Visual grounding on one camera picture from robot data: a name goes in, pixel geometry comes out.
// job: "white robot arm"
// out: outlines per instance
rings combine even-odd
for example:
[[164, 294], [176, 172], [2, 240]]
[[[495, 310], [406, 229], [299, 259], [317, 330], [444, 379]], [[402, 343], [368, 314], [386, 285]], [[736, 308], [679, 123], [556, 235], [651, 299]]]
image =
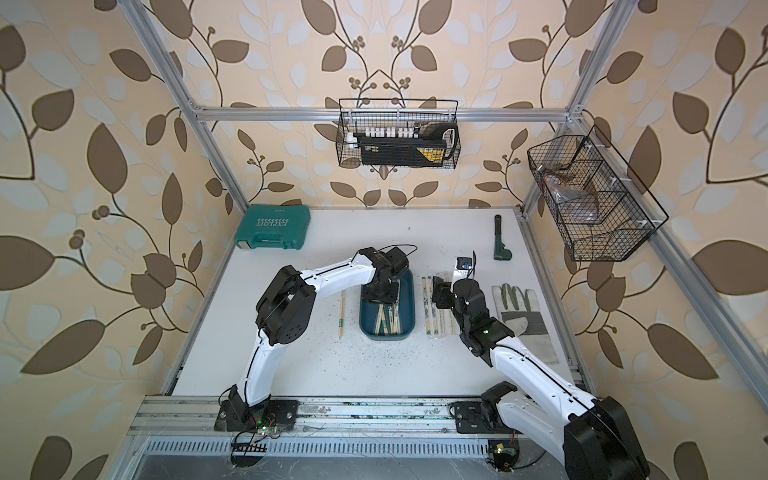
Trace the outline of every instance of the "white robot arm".
[[[289, 343], [306, 329], [315, 300], [363, 285], [362, 296], [374, 303], [394, 303], [392, 282], [408, 266], [397, 247], [373, 248], [314, 270], [285, 266], [257, 304], [259, 336], [243, 377], [230, 389], [235, 415], [246, 429], [269, 401], [272, 380]], [[483, 394], [486, 427], [514, 429], [528, 435], [566, 468], [571, 480], [642, 480], [650, 470], [637, 436], [621, 405], [598, 400], [573, 386], [537, 359], [503, 323], [490, 316], [485, 296], [468, 278], [451, 284], [434, 277], [432, 301], [450, 309], [460, 338], [475, 356], [511, 382]]]

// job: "wallpaper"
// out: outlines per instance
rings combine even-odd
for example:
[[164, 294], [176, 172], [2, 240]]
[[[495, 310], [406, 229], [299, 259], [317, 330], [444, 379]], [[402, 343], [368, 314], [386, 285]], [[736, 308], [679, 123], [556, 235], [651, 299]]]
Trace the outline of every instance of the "wallpaper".
[[768, 417], [650, 245], [575, 263], [549, 209], [530, 218], [597, 395], [627, 410], [650, 480], [765, 478]]
[[768, 4], [649, 4], [586, 118], [650, 185], [677, 239], [768, 354]]
[[[214, 136], [252, 204], [321, 207], [519, 205], [533, 178], [525, 151], [549, 140], [546, 123], [459, 124], [456, 169], [372, 167], [336, 156], [336, 125], [219, 122]], [[209, 192], [219, 193], [211, 179]]]
[[0, 2], [3, 478], [97, 478], [239, 217], [114, 2]]
[[146, 0], [198, 104], [564, 107], [606, 0]]

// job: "metal grille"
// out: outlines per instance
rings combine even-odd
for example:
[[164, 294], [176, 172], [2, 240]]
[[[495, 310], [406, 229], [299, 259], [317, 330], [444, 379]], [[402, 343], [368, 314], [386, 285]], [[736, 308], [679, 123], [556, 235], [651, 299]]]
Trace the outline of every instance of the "metal grille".
[[[528, 150], [528, 164], [574, 261], [626, 260], [663, 223], [651, 220], [588, 135], [563, 135]], [[557, 202], [553, 190], [583, 195]]]
[[[147, 444], [145, 455], [229, 455], [231, 438], [189, 440], [183, 436], [158, 436]], [[403, 457], [487, 458], [484, 439], [361, 439], [285, 438], [264, 439], [266, 455], [293, 457]]]
[[456, 168], [461, 150], [457, 108], [454, 100], [341, 98], [339, 165]]

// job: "white table surface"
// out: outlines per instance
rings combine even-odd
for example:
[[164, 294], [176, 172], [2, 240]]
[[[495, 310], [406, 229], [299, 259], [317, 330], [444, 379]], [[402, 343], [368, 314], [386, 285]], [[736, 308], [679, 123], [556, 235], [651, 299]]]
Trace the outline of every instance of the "white table surface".
[[[365, 247], [414, 243], [416, 325], [400, 341], [373, 341], [359, 328], [359, 287], [345, 296], [344, 335], [339, 338], [339, 294], [318, 301], [306, 332], [291, 343], [272, 384], [276, 396], [476, 396], [506, 378], [473, 356], [458, 335], [426, 335], [422, 276], [453, 271], [456, 257], [477, 253], [475, 278], [497, 316], [491, 286], [532, 288], [544, 299], [523, 237], [509, 209], [312, 210], [301, 250], [236, 248], [184, 363], [173, 394], [217, 396], [243, 374], [257, 336], [256, 302], [279, 268], [317, 268]], [[509, 262], [493, 260], [493, 217], [502, 216]], [[559, 364], [571, 381], [549, 308], [541, 314]]]

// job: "wire basket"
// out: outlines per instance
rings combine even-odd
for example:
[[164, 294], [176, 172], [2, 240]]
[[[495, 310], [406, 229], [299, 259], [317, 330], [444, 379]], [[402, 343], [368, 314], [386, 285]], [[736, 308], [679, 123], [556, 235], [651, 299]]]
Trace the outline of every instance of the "wire basket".
[[[648, 192], [662, 218], [638, 203], [625, 185], [632, 180], [616, 174], [599, 151], [598, 147], [605, 147], [604, 136], [593, 133], [594, 127], [587, 135], [562, 135], [532, 147], [528, 165], [571, 259], [620, 262], [669, 216], [644, 184], [642, 191]], [[624, 157], [619, 157], [634, 181], [642, 184]]]
[[462, 145], [455, 100], [340, 98], [339, 165], [456, 168]]

